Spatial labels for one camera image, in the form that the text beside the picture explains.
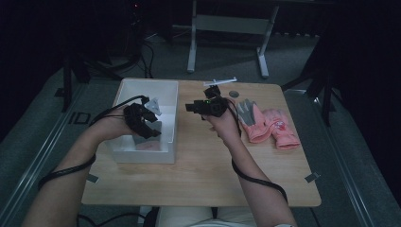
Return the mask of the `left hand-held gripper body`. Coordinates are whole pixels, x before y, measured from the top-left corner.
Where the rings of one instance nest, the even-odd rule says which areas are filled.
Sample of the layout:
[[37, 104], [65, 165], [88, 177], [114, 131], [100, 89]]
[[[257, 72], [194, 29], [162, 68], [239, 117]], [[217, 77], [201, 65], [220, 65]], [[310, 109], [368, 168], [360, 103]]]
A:
[[140, 99], [141, 103], [132, 103], [124, 109], [124, 116], [128, 127], [139, 136], [143, 137], [143, 132], [145, 129], [149, 128], [146, 124], [147, 120], [144, 118], [144, 114], [153, 112], [146, 107], [146, 104], [150, 102], [150, 99], [147, 96], [140, 96]]

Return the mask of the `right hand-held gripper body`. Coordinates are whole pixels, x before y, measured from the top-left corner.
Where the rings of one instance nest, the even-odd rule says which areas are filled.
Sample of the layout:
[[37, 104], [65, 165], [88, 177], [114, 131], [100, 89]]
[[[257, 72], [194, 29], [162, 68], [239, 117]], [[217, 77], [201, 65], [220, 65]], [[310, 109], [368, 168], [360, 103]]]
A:
[[221, 84], [230, 82], [236, 82], [236, 77], [223, 80], [213, 79], [203, 83], [204, 86], [207, 86], [207, 89], [203, 91], [206, 99], [200, 102], [200, 114], [220, 117], [226, 112], [229, 107], [229, 100], [221, 95], [218, 87]]

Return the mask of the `white cardboard box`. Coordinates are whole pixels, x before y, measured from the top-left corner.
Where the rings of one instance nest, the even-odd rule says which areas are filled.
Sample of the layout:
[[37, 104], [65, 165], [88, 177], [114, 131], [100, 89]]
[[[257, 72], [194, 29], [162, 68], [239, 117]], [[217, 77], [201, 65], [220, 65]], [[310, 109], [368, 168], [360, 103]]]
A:
[[161, 149], [137, 150], [133, 135], [123, 135], [106, 142], [117, 163], [174, 164], [176, 157], [177, 113], [179, 83], [175, 80], [123, 79], [116, 93], [113, 106], [135, 96], [147, 96], [149, 105], [157, 104], [157, 121], [162, 122]]

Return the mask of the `person's right hand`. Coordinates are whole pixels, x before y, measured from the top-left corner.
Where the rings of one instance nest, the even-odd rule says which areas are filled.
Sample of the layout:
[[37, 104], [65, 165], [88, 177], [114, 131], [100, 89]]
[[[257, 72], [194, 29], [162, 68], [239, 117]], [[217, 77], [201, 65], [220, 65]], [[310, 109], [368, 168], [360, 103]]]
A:
[[222, 116], [204, 115], [203, 118], [211, 124], [211, 131], [215, 131], [226, 145], [233, 145], [241, 140], [235, 118], [229, 110]]

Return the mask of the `person's left hand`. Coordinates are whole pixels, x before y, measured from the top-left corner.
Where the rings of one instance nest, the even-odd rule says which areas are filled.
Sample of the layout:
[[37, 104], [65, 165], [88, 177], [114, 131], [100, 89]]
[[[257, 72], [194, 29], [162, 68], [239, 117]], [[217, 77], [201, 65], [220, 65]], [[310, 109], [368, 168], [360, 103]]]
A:
[[125, 121], [122, 108], [107, 113], [91, 126], [96, 138], [100, 141], [111, 140], [122, 135], [135, 135], [135, 132], [128, 127]]

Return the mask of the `pink glove with gray palm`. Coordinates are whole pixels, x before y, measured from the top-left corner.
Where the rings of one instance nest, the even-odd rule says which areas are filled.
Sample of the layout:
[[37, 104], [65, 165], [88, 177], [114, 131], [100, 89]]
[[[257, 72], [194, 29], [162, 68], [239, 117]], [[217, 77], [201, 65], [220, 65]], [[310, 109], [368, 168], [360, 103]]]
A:
[[236, 104], [236, 109], [250, 143], [262, 143], [270, 137], [267, 119], [254, 101], [245, 99]]

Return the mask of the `pink glove with small print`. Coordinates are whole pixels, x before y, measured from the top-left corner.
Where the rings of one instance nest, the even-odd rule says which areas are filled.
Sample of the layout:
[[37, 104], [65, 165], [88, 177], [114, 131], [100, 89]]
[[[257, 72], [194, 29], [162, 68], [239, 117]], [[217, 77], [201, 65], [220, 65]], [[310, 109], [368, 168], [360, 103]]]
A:
[[278, 149], [288, 150], [298, 148], [301, 143], [289, 126], [286, 113], [280, 109], [267, 109], [263, 111], [267, 120], [270, 135], [275, 139]]

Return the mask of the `black tripod stand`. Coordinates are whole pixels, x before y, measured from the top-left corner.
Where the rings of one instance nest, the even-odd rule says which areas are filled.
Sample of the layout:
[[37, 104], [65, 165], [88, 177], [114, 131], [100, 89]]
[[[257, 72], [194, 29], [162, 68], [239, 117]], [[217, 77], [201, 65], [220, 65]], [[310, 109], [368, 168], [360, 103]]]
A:
[[72, 75], [75, 75], [80, 83], [88, 83], [91, 79], [87, 66], [95, 68], [98, 72], [107, 78], [121, 80], [122, 78], [114, 73], [111, 69], [102, 66], [94, 58], [89, 55], [77, 52], [74, 49], [63, 50], [62, 61], [62, 87], [59, 88], [55, 96], [63, 99], [61, 111], [65, 113], [73, 100]]
[[326, 30], [319, 38], [310, 56], [308, 57], [300, 76], [281, 86], [283, 92], [308, 79], [311, 80], [306, 89], [308, 97], [316, 99], [323, 92], [322, 119], [330, 127], [329, 113], [331, 110], [331, 94], [333, 88], [334, 71], [332, 66], [336, 58], [336, 47], [332, 44], [335, 37]]

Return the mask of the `person's light trousers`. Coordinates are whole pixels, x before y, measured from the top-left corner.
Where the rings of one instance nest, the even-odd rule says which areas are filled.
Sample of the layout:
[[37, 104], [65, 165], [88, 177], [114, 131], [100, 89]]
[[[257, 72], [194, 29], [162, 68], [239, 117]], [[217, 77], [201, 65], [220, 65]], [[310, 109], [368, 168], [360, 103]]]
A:
[[248, 207], [220, 207], [213, 216], [209, 207], [173, 207], [159, 209], [156, 227], [256, 227]]

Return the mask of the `white metal table frame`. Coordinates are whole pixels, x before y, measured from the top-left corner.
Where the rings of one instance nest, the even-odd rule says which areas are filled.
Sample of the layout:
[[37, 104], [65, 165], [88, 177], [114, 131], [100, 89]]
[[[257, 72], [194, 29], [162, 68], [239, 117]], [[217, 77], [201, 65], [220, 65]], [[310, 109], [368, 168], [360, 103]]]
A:
[[263, 78], [267, 78], [270, 75], [265, 52], [270, 40], [273, 26], [275, 24], [276, 16], [279, 11], [278, 6], [274, 6], [272, 8], [269, 19], [198, 14], [197, 7], [198, 0], [192, 0], [191, 43], [187, 62], [188, 73], [195, 72], [197, 57], [197, 31], [202, 30], [263, 35], [263, 43], [256, 48], [256, 55], [261, 76]]

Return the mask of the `metal floor rail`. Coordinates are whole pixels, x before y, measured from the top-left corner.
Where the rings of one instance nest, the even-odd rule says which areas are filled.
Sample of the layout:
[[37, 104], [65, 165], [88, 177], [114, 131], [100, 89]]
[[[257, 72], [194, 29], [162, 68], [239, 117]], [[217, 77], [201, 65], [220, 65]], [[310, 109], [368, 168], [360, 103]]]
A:
[[54, 127], [46, 137], [44, 143], [39, 149], [36, 156], [32, 159], [30, 165], [19, 180], [16, 188], [9, 197], [8, 202], [4, 209], [0, 212], [0, 227], [10, 227], [14, 217], [17, 215], [21, 206], [24, 204], [27, 195], [31, 188], [35, 185], [40, 171], [43, 169], [44, 164], [51, 154], [53, 147], [55, 147], [58, 139], [61, 136], [69, 117], [72, 115], [72, 109], [75, 107], [77, 101], [82, 93], [86, 90], [86, 85], [79, 85], [76, 92], [72, 96], [70, 106], [58, 118]]
[[300, 135], [311, 173], [322, 203], [309, 210], [318, 227], [374, 227], [360, 190], [344, 160], [342, 150], [321, 116], [322, 102], [308, 97], [305, 90], [284, 92], [295, 126]]

